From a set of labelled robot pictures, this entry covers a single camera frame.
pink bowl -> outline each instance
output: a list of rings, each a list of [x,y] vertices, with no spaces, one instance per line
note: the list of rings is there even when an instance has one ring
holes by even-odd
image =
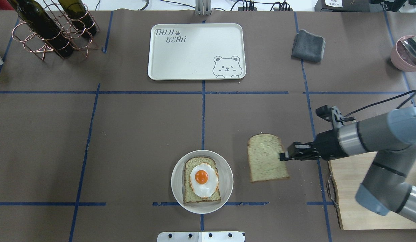
[[[395,43],[395,46],[392,48],[392,52],[390,54],[390,59],[395,67],[405,72],[416,72],[416,65],[412,62],[410,57],[408,57],[407,50],[400,42],[401,40],[406,40],[411,37],[414,37],[414,35],[405,35],[400,37],[400,39]]]

bear drawing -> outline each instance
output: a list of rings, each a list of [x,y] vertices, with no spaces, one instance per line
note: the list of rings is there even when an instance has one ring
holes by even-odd
[[[215,66],[212,72],[217,78],[238,78],[242,74],[242,68],[239,66],[239,57],[232,56],[232,58],[222,58],[221,56],[214,57]]]

brown tabletop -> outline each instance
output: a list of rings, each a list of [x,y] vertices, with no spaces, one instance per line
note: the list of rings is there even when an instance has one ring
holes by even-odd
[[[245,231],[255,242],[416,241],[416,230],[341,230],[325,161],[288,161],[290,179],[252,184],[247,160],[255,134],[287,147],[330,129],[314,113],[320,106],[348,113],[416,89],[416,72],[389,61],[393,41],[416,35],[416,13],[92,14],[105,53],[42,62],[10,38],[16,13],[0,11],[0,241],[156,241],[201,230]],[[246,76],[151,80],[152,26],[202,22],[242,26]],[[298,29],[326,39],[321,63],[291,57]],[[234,174],[230,203],[205,216],[177,205],[170,185],[176,162],[200,149],[222,155]]]

toast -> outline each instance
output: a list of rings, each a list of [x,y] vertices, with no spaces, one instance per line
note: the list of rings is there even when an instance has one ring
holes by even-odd
[[[281,140],[274,135],[264,133],[248,140],[248,163],[250,181],[266,181],[290,178],[285,161],[280,161],[283,152]]]
[[[185,170],[184,170],[184,187],[185,187],[184,188],[184,190],[185,190],[184,191],[184,203],[221,201],[220,190],[218,189],[218,187],[215,190],[215,192],[209,198],[205,198],[205,199],[197,196],[193,192],[193,189],[191,189],[190,173],[193,170],[193,168],[195,168],[197,165],[199,165],[201,163],[209,164],[215,170],[215,172],[218,175],[218,170],[216,168],[216,164],[215,164],[215,161],[213,159],[207,158],[207,157],[195,157],[195,158],[189,159],[185,163]]]

metal utensil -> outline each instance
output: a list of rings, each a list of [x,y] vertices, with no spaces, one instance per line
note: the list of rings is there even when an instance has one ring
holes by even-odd
[[[404,45],[408,51],[409,57],[412,59],[416,65],[416,37],[411,37],[406,40],[401,40],[401,43]]]

